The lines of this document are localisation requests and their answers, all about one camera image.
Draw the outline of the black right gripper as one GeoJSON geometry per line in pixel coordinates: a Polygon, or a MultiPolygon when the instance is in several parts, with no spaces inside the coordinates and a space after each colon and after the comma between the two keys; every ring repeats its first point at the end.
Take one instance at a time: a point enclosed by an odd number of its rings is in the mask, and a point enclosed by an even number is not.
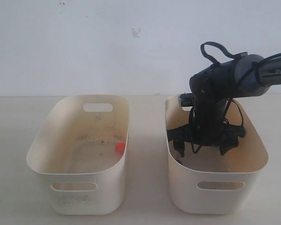
{"type": "Polygon", "coordinates": [[[219,146],[220,155],[224,156],[229,150],[238,147],[239,137],[244,138],[244,118],[241,110],[239,125],[231,124],[226,115],[232,98],[223,99],[216,103],[198,102],[195,98],[189,112],[188,122],[177,128],[167,129],[167,138],[173,141],[173,148],[181,158],[185,157],[185,143],[202,146],[219,146]]]}

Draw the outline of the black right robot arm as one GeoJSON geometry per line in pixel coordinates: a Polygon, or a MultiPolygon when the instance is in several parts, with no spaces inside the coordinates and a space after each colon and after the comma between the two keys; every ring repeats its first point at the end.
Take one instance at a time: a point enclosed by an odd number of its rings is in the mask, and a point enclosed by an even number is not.
{"type": "Polygon", "coordinates": [[[264,95],[273,85],[281,85],[281,53],[267,58],[243,53],[225,63],[214,62],[190,78],[190,93],[178,96],[180,106],[191,110],[188,123],[167,129],[168,140],[182,158],[185,143],[194,154],[215,146],[225,155],[246,136],[244,123],[234,125],[227,119],[230,104],[235,98],[264,95]]]}

